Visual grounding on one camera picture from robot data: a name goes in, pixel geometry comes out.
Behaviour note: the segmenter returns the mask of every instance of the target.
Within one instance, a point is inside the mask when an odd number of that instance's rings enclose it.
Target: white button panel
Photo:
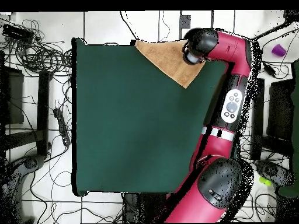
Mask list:
[[[242,93],[238,89],[230,90],[224,100],[221,118],[227,123],[236,121],[242,101]]]

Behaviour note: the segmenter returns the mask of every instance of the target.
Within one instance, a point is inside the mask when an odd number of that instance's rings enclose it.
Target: green tablecloth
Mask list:
[[[77,39],[77,190],[175,191],[224,70],[207,62],[184,89],[133,46]]]

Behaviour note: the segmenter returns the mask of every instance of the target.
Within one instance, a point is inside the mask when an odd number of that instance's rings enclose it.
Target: tan towel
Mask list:
[[[162,72],[186,89],[204,65],[188,65],[184,62],[182,49],[186,42],[187,40],[148,43],[137,40],[135,46]]]

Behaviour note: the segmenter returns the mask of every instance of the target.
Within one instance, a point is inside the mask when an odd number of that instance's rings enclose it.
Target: tiled floor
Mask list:
[[[194,27],[210,27],[210,11],[183,11],[183,15],[191,15],[191,28]],[[283,21],[282,12],[280,10],[236,10],[235,11],[235,32],[247,37],[254,37],[259,32],[264,32],[271,27],[280,24]],[[123,14],[124,18],[128,20],[132,31],[135,35],[142,40],[156,42],[158,40],[158,11],[145,11],[145,12],[127,12],[127,15]],[[85,28],[84,28],[84,14],[83,12],[39,12],[39,13],[16,13],[13,17],[13,21],[17,24],[21,24],[23,20],[36,20],[39,23],[40,30],[45,35],[44,41],[57,42],[64,51],[71,48],[71,39],[73,37],[81,37],[87,41],[88,44],[103,44],[107,42],[115,42],[118,44],[129,44],[130,40],[134,37],[131,35],[128,27],[120,18],[119,12],[86,12],[85,13]],[[177,40],[179,37],[179,11],[161,11],[160,19],[160,40],[172,41]],[[233,31],[234,29],[234,11],[233,10],[215,10],[214,12],[214,27],[223,28],[227,31]],[[281,35],[282,33],[292,30],[296,26],[293,24],[290,27],[270,34],[259,40],[260,45],[264,45],[268,40]],[[281,58],[274,57],[271,54],[271,49],[275,44],[280,43],[284,48],[287,48],[294,34],[287,37],[283,37],[277,41],[265,46],[263,59],[266,61],[281,61]],[[299,57],[299,51],[295,51],[294,47],[298,45],[298,37],[293,41],[290,51],[287,54],[285,62],[292,62]],[[260,77],[265,78],[265,101],[269,97],[269,86],[273,81],[272,78],[261,73]],[[33,96],[37,99],[37,83],[36,78],[25,78],[23,96]],[[62,94],[62,84],[52,80],[50,85],[50,107],[55,107],[55,101],[59,100],[61,103],[64,99]],[[265,119],[267,119],[267,103],[265,104]],[[23,104],[23,109],[27,114],[33,128],[36,126],[36,113],[37,107],[33,104]],[[65,109],[64,118],[66,121],[70,120],[71,123],[72,114],[68,113]],[[26,119],[22,125],[12,125],[12,128],[30,128]],[[57,129],[57,120],[53,115],[49,116],[49,128]],[[17,130],[11,130],[11,133],[18,132]],[[52,141],[58,135],[58,131],[49,131],[49,140]],[[24,153],[33,148],[35,144],[25,145],[20,148],[11,150],[10,159],[14,160],[24,155]],[[52,155],[60,154],[64,150],[61,142],[61,138],[58,137],[53,142]],[[114,193],[103,192],[90,192],[87,196],[83,197],[82,206],[84,210],[80,211],[81,198],[73,195],[71,191],[70,174],[71,172],[71,149],[63,154],[60,159],[54,159],[51,164],[46,163],[36,173],[33,191],[43,200],[48,201],[47,210],[41,218],[40,222],[53,223],[53,217],[51,217],[51,202],[54,201],[53,207],[55,208],[55,219],[58,223],[96,223],[99,222],[102,217],[112,216],[113,218],[121,210],[121,196]],[[51,176],[56,178],[56,183],[61,185],[53,185],[53,182],[48,173],[51,169]],[[29,185],[32,181],[33,175],[30,174],[23,186],[23,210],[27,216],[35,216],[36,221],[43,213],[45,204],[36,200],[31,194]],[[252,196],[255,198],[260,193],[273,194],[273,187],[267,187],[259,182],[259,176],[255,172],[255,183],[252,189]],[[262,196],[258,200],[258,204],[266,207],[267,204],[275,207],[275,201],[268,197]],[[67,212],[78,211],[72,214],[64,214]],[[259,221],[256,212],[253,212],[251,208],[251,202],[245,203],[244,207],[237,214],[239,217],[247,218],[247,214],[251,216],[254,213],[254,217],[247,221]],[[269,214],[260,216],[263,221],[273,221],[273,217]]]

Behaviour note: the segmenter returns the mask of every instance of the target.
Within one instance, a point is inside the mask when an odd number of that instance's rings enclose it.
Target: red robot arm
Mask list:
[[[230,154],[251,71],[251,46],[248,40],[214,29],[193,29],[185,38],[189,41],[183,57],[188,64],[221,60],[227,70],[208,108],[190,172],[175,192],[186,193],[165,222],[216,222],[232,202],[242,176]]]

